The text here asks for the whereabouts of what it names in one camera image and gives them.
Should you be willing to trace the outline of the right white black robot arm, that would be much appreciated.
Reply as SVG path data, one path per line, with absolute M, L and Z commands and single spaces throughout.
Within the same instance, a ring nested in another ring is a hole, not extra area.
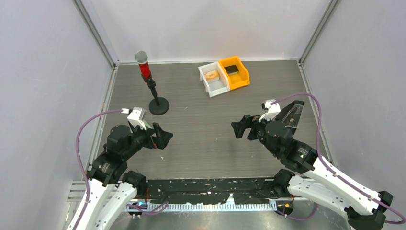
M 316 149 L 293 138 L 293 128 L 280 120 L 245 115 L 231 124 L 236 138 L 249 129 L 248 140 L 258 140 L 286 168 L 274 178 L 278 196 L 305 197 L 335 211 L 356 230 L 381 230 L 393 196 L 356 182 Z

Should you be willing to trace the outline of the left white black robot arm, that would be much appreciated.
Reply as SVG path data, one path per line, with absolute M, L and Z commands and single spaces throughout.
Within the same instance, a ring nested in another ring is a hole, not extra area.
M 163 150 L 172 137 L 159 123 L 145 130 L 133 125 L 113 127 L 87 173 L 88 188 L 67 229 L 108 230 L 130 200 L 147 192 L 146 177 L 128 171 L 127 160 L 142 148 Z

